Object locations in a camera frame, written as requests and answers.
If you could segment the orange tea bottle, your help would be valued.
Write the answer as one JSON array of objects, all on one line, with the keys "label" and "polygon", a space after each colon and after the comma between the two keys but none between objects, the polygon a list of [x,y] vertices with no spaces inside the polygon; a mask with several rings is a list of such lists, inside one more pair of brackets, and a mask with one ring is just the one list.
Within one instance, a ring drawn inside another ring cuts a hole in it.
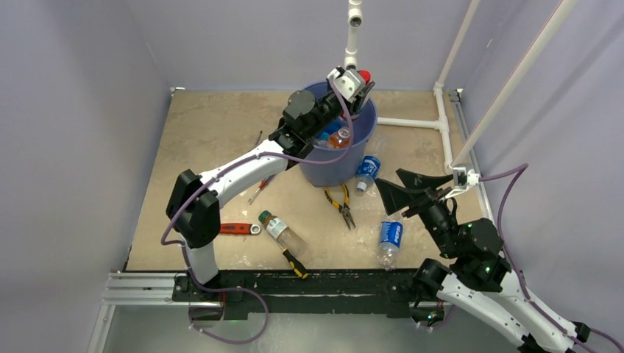
[{"label": "orange tea bottle", "polygon": [[347,126],[341,127],[337,132],[334,132],[327,142],[329,149],[343,149],[346,148],[351,139],[350,129]]}]

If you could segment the small clear bottle blue cap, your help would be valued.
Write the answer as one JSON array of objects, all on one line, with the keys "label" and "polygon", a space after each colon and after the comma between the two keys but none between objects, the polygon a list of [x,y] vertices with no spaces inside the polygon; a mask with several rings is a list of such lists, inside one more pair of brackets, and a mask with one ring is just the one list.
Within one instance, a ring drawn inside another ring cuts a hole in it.
[{"label": "small clear bottle blue cap", "polygon": [[383,221],[377,246],[377,261],[381,268],[390,271],[396,267],[403,239],[403,224],[399,221]]}]

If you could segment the Starbucks bottle green cap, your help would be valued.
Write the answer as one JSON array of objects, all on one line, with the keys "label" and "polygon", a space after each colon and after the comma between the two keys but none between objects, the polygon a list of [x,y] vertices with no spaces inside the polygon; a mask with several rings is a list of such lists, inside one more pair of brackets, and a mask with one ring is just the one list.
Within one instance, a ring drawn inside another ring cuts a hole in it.
[{"label": "Starbucks bottle green cap", "polygon": [[301,256],[308,249],[307,243],[281,218],[264,210],[258,216],[265,230],[284,249],[290,251],[295,257]]}]

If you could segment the crushed blue label bottle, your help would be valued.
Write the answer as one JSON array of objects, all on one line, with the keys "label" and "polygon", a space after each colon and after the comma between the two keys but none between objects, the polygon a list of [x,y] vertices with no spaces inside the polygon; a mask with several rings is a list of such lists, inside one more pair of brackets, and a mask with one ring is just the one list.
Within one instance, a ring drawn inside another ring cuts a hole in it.
[{"label": "crushed blue label bottle", "polygon": [[329,123],[314,139],[313,142],[316,146],[326,147],[330,136],[337,132],[341,127],[341,119],[337,118],[333,122]]}]

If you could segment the red label bottle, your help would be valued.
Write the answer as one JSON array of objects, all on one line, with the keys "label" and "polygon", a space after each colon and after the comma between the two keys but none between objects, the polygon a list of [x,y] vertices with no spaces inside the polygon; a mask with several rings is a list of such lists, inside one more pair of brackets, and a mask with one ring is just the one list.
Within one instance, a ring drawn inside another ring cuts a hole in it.
[{"label": "red label bottle", "polygon": [[372,78],[371,78],[371,74],[366,71],[366,70],[359,70],[358,74],[362,77],[362,79],[364,80],[365,84],[368,85]]}]

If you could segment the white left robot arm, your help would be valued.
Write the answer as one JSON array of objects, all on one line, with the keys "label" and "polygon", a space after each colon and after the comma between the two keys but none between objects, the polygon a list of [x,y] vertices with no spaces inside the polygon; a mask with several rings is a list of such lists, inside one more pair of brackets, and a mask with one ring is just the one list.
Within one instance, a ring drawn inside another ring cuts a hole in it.
[{"label": "white left robot arm", "polygon": [[358,113],[375,82],[362,88],[340,90],[343,79],[329,79],[329,91],[317,98],[309,90],[298,90],[288,98],[278,127],[254,149],[221,167],[202,174],[187,169],[174,183],[166,215],[165,233],[175,230],[191,281],[191,292],[202,301],[219,293],[213,241],[220,233],[220,210],[234,196],[255,183],[287,171],[298,163],[308,164],[312,139],[340,116]]}]

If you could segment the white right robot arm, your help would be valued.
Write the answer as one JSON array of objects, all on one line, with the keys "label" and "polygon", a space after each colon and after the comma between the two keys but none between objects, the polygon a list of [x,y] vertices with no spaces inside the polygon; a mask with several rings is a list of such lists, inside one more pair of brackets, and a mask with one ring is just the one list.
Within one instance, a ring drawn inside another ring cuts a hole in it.
[{"label": "white right robot arm", "polygon": [[588,341],[591,329],[570,321],[532,296],[508,259],[493,221],[479,218],[460,224],[456,196],[483,177],[455,167],[451,175],[427,176],[398,169],[401,184],[375,181],[388,215],[418,216],[449,266],[427,258],[418,267],[410,291],[417,302],[454,304],[496,329],[520,352],[572,352]]}]

